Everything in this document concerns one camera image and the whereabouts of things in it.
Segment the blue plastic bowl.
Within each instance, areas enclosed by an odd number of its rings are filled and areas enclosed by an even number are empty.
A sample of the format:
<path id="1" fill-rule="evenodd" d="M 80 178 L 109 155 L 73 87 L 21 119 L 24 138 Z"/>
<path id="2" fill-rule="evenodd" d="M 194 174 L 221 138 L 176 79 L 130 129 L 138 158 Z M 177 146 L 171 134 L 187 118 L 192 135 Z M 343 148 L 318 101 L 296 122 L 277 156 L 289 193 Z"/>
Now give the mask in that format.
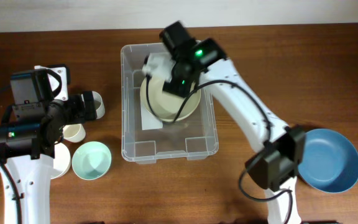
<path id="1" fill-rule="evenodd" d="M 301 178 L 312 188 L 330 194 L 351 189 L 358 181 L 358 151 L 339 132 L 314 129 L 306 133 Z"/>

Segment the grey plastic cup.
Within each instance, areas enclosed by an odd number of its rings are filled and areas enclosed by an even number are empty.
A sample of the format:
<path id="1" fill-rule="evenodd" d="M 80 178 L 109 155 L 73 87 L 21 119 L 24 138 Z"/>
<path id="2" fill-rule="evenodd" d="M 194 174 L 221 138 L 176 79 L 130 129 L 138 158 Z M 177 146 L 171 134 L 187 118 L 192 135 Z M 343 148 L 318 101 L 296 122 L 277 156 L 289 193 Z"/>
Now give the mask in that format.
<path id="1" fill-rule="evenodd" d="M 98 92 L 92 91 L 92 93 L 93 93 L 93 98 L 94 98 L 94 107 L 96 110 L 96 118 L 100 119 L 105 114 L 105 107 L 104 107 L 103 99 Z"/>

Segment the cream plastic cup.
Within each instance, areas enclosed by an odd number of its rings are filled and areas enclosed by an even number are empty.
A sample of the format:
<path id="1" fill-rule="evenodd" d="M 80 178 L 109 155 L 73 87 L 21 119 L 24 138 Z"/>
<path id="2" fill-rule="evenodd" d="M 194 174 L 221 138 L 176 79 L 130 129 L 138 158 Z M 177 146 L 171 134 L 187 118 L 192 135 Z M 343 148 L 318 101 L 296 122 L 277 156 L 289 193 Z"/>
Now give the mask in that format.
<path id="1" fill-rule="evenodd" d="M 64 140 L 77 143 L 84 140 L 86 131 L 82 124 L 71 124 L 63 127 Z"/>

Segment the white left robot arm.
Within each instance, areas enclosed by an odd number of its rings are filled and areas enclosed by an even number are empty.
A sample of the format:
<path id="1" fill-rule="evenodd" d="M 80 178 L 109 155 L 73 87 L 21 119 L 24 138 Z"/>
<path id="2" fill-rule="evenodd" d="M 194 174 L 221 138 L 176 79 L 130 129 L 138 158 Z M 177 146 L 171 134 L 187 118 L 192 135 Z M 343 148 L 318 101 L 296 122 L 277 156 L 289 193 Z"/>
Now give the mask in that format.
<path id="1" fill-rule="evenodd" d="M 50 223 L 50 183 L 55 144 L 63 127 L 96 119 L 92 91 L 56 97 L 61 77 L 49 68 L 14 73 L 14 104 L 0 124 L 0 174 L 5 223 Z"/>

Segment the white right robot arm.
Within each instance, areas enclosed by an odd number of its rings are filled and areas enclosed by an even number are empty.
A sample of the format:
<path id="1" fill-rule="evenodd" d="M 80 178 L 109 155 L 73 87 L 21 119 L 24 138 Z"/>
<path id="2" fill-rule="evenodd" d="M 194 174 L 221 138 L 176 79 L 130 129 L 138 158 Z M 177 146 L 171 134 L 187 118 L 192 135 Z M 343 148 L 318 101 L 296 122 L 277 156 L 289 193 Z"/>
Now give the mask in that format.
<path id="1" fill-rule="evenodd" d="M 181 22 L 164 28 L 160 40 L 171 55 L 163 64 L 168 79 L 163 90 L 185 101 L 206 90 L 219 101 L 240 127 L 255 155 L 245 164 L 246 175 L 265 191 L 269 223 L 301 223 L 295 185 L 303 160 L 306 134 L 300 126 L 289 127 L 275 116 L 250 89 L 232 60 L 211 38 L 197 42 Z"/>

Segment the cream plastic bowl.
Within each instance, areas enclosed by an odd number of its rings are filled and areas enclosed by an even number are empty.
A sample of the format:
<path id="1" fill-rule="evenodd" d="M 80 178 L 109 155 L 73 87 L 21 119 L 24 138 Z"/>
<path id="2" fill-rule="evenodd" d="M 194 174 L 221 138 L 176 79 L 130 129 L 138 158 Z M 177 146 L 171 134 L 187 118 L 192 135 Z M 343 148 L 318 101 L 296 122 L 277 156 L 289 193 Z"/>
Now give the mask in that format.
<path id="1" fill-rule="evenodd" d="M 162 121 L 171 122 L 177 115 L 184 98 L 162 91 L 164 80 L 151 78 L 149 81 L 149 103 L 157 117 Z M 189 117 L 198 107 L 201 91 L 198 90 L 186 102 L 177 121 Z"/>

